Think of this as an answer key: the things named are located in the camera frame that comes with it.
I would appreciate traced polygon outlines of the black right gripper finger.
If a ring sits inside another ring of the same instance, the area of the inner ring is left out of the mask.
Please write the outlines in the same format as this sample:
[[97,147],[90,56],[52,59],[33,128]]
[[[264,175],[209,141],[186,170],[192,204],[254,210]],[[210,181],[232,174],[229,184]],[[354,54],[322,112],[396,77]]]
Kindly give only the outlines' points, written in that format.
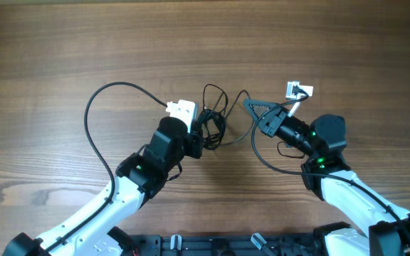
[[265,101],[260,101],[260,100],[254,100],[254,99],[245,99],[243,101],[243,106],[250,108],[250,107],[265,107],[265,108],[272,108],[275,107],[277,103],[274,102],[265,102]]
[[265,107],[261,105],[248,103],[244,104],[244,107],[248,111],[249,115],[252,117],[254,122],[256,122],[260,118],[260,116],[265,112]]

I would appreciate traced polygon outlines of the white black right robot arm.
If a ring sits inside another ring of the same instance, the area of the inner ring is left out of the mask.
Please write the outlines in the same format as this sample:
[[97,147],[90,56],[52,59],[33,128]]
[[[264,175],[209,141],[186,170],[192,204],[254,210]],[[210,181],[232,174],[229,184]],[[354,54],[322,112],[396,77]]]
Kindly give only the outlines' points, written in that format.
[[243,106],[262,133],[307,156],[298,172],[306,189],[352,221],[314,229],[315,255],[410,255],[410,211],[365,185],[347,165],[343,117],[324,114],[306,124],[284,104],[246,99]]

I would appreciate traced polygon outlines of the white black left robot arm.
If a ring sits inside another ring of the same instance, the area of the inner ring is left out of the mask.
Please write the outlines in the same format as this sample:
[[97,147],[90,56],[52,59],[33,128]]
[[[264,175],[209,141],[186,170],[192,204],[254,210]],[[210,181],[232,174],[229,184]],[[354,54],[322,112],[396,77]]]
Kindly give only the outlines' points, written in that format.
[[131,154],[116,169],[108,185],[78,212],[51,230],[30,238],[13,238],[5,255],[121,255],[128,246],[110,236],[126,217],[154,198],[173,178],[185,156],[198,159],[203,149],[201,125],[164,117],[151,142]]

